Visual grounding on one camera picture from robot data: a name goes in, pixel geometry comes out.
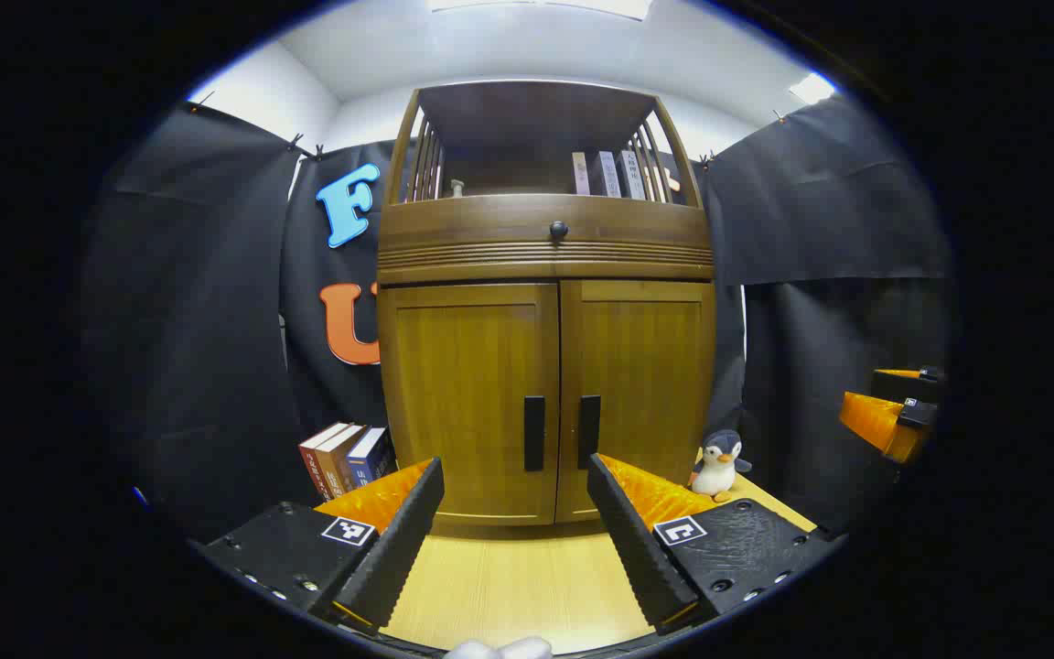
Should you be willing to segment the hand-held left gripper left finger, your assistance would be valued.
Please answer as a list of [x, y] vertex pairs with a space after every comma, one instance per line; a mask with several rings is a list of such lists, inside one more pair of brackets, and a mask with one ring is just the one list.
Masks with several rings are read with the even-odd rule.
[[444, 492], [442, 460], [421, 460], [317, 508], [280, 502], [197, 550], [289, 609], [376, 635]]

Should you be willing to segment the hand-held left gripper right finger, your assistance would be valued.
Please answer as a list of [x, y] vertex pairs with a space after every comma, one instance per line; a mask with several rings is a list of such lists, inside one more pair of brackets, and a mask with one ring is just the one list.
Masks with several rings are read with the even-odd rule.
[[586, 487], [647, 623], [659, 635], [728, 621], [782, 592], [844, 546], [758, 498], [686, 491], [594, 453]]

